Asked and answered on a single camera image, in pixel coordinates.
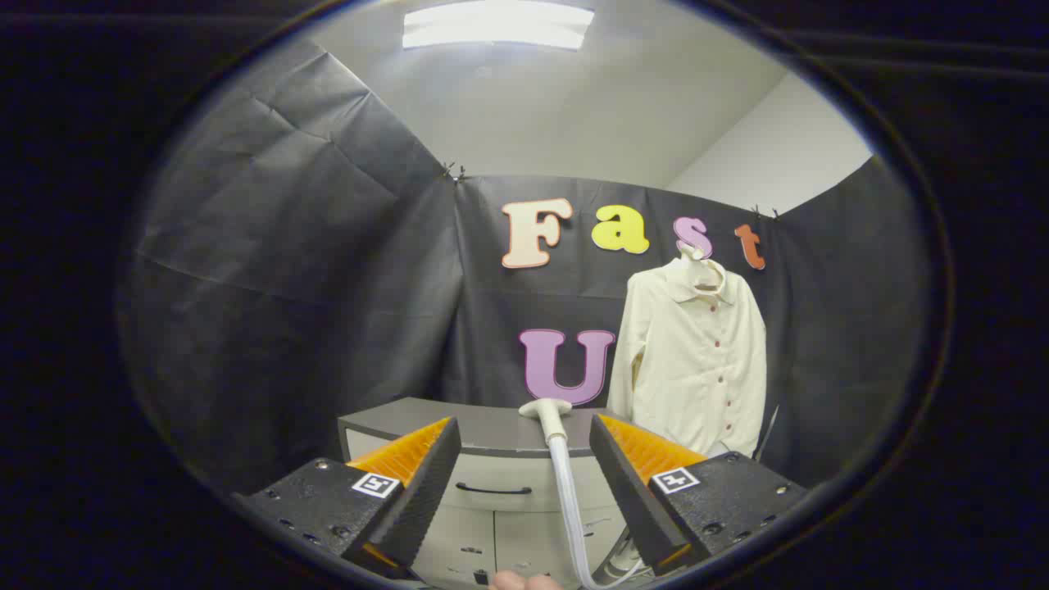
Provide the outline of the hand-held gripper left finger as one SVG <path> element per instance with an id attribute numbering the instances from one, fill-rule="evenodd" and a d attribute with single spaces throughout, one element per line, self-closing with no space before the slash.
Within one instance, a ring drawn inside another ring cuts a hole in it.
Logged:
<path id="1" fill-rule="evenodd" d="M 311 459 L 233 498 L 290 541 L 383 580 L 413 580 L 458 458 L 461 425 L 445 417 L 352 461 Z"/>

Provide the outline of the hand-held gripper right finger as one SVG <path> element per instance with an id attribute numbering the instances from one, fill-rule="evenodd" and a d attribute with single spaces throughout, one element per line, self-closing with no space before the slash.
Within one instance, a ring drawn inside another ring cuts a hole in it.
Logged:
<path id="1" fill-rule="evenodd" d="M 593 416 L 588 448 L 655 575 L 756 540 L 809 494 L 745 454 L 708 458 L 611 415 Z"/>

